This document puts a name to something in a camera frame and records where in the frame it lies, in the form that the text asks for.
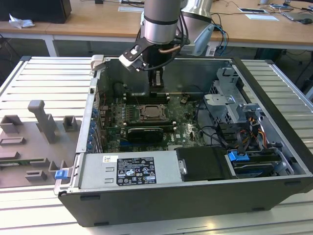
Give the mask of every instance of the paper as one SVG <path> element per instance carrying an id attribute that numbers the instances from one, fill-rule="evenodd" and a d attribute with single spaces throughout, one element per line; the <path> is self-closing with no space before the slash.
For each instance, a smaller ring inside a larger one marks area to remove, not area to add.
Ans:
<path id="1" fill-rule="evenodd" d="M 144 8 L 141 7 L 129 7 L 129 6 L 120 6 L 118 11 L 122 12 L 143 12 Z"/>
<path id="2" fill-rule="evenodd" d="M 261 16 L 258 14 L 246 14 L 246 16 L 250 19 L 250 20 L 263 20 L 263 21 L 279 21 L 279 19 L 277 19 L 274 16 Z"/>
<path id="3" fill-rule="evenodd" d="M 22 27 L 33 27 L 33 26 L 35 26 L 31 20 L 20 20 L 18 18 L 11 16 L 11 14 L 10 14 L 9 24 L 12 25 L 13 27 L 19 28 L 19 29 L 21 29 Z"/>

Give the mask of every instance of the slotted aluminum surface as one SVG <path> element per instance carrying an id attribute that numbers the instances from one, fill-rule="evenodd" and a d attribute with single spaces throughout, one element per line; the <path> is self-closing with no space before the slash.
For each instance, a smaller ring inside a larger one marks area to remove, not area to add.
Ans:
<path id="1" fill-rule="evenodd" d="M 75 116 L 82 120 L 89 91 L 91 58 L 32 57 L 2 90 L 0 118 L 18 115 L 22 121 L 36 121 L 27 107 L 31 100 L 42 99 L 45 112 L 54 120 Z"/>
<path id="2" fill-rule="evenodd" d="M 89 58 L 38 57 L 29 61 L 28 64 L 49 63 L 48 60 L 59 64 L 84 64 L 88 63 Z M 247 66 L 249 64 L 252 67 L 258 66 L 255 62 L 244 61 L 244 63 Z M 265 62 L 260 62 L 260 65 L 265 66 Z M 85 75 L 81 74 L 71 76 L 23 75 L 19 76 L 19 80 L 28 81 L 31 78 L 39 81 L 57 81 L 64 80 L 64 77 L 66 81 L 86 80 Z M 258 80 L 260 82 L 278 82 L 275 83 L 276 85 L 284 85 L 281 82 L 285 83 L 277 75 L 260 75 Z M 6 110 L 14 110 L 19 102 L 26 105 L 27 100 L 36 97 L 37 94 L 14 94 L 7 98 L 11 105 L 5 105 L 4 107 Z M 70 91 L 67 94 L 62 93 L 62 97 L 60 97 L 60 94 L 39 94 L 41 98 L 44 97 L 43 100 L 46 101 L 47 109 L 81 107 L 84 105 L 81 100 L 84 101 L 86 95 L 85 93 L 70 93 Z M 268 94 L 276 105 L 286 104 L 285 99 L 288 99 L 290 105 L 303 104 L 297 94 L 292 92 L 268 92 Z M 313 121 L 311 115 L 310 112 L 305 112 L 297 116 L 293 112 L 291 115 L 287 115 L 287 118 L 294 127 L 299 128 L 308 124 L 302 124 L 301 120 Z M 313 138 L 303 140 L 307 146 L 313 142 Z M 83 228 L 77 224 L 75 218 L 53 194 L 53 186 L 37 187 L 36 190 L 21 188 L 19 191 L 8 188 L 0 189 L 0 218 L 1 235 L 55 235 L 60 232 L 78 235 L 304 235 L 313 234 L 313 191 L 293 195 L 270 211 Z"/>
<path id="3" fill-rule="evenodd" d="M 263 60 L 242 60 L 301 140 L 313 153 L 313 105 L 275 66 Z M 255 102 L 247 87 L 244 91 Z"/>

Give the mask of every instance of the black plastic cover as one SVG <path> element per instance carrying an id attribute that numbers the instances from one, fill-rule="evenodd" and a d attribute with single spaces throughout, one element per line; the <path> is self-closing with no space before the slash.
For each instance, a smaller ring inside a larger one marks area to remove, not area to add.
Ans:
<path id="1" fill-rule="evenodd" d="M 221 147 L 178 148 L 176 152 L 187 169 L 187 174 L 182 175 L 183 181 L 232 179 L 225 158 L 227 151 Z"/>

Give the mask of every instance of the blue clip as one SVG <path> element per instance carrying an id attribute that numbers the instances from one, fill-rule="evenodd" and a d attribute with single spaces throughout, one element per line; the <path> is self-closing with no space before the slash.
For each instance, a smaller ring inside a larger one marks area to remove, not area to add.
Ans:
<path id="1" fill-rule="evenodd" d="M 248 156 L 248 154 L 244 154 L 244 155 L 238 155 L 237 151 L 231 151 L 230 153 L 228 153 L 228 157 L 230 159 L 230 161 L 249 161 L 250 158 Z"/>
<path id="2" fill-rule="evenodd" d="M 55 172 L 54 178 L 56 180 L 66 180 L 67 179 L 68 170 L 57 170 Z"/>

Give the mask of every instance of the warning label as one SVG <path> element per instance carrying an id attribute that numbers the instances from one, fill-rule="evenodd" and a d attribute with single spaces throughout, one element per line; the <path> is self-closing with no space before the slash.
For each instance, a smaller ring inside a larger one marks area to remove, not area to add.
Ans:
<path id="1" fill-rule="evenodd" d="M 153 158 L 119 158 L 117 159 L 117 184 L 143 185 L 156 184 L 156 170 Z"/>

